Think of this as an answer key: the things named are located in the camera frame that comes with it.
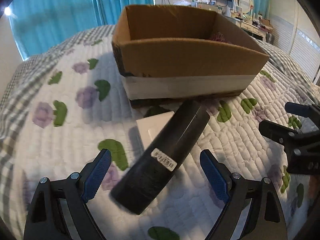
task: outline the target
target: drawer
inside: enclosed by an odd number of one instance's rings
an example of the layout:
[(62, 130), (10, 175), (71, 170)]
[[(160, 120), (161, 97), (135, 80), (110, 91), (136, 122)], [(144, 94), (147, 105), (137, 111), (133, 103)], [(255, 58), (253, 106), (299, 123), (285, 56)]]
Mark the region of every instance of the drawer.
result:
[(245, 24), (245, 23), (241, 23), (241, 28), (243, 28), (243, 29), (245, 29), (247, 31), (250, 31), (250, 32), (253, 31), (253, 26)]
[(260, 30), (260, 29), (257, 29), (257, 28), (253, 28), (253, 33), (259, 35), (259, 36), (262, 36), (262, 37), (265, 37), (266, 36), (266, 32)]

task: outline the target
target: plastic bag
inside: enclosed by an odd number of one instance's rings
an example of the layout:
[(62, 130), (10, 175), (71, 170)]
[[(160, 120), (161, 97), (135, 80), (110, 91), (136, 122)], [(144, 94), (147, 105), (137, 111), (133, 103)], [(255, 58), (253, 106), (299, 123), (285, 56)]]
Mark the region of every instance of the plastic bag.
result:
[(173, 1), (174, 5), (183, 5), (183, 6), (190, 6), (191, 2), (188, 2), (186, 0), (180, 0), (180, 1)]

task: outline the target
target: black tube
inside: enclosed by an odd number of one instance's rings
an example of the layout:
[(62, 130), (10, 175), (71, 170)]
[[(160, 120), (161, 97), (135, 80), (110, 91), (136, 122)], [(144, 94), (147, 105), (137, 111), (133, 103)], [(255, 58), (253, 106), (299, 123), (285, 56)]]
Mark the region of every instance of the black tube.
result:
[(205, 107), (185, 101), (111, 190), (111, 196), (131, 212), (141, 214), (183, 163), (209, 118)]

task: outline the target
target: white sticker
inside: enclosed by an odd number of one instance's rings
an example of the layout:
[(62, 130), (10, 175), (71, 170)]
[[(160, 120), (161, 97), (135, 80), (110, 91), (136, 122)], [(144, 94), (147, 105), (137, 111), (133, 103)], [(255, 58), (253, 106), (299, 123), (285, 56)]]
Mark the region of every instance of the white sticker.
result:
[(159, 163), (166, 167), (169, 171), (173, 171), (177, 166), (177, 163), (171, 159), (167, 154), (163, 153), (159, 149), (155, 148), (151, 152), (151, 157), (155, 158)]

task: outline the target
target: open cardboard box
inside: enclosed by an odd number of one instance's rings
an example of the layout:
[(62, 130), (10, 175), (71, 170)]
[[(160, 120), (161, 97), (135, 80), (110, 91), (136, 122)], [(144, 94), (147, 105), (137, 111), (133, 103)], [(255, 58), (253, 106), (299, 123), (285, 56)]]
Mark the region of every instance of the open cardboard box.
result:
[[(206, 40), (215, 32), (231, 44)], [(126, 6), (112, 46), (133, 106), (239, 95), (269, 59), (225, 17), (185, 6)]]

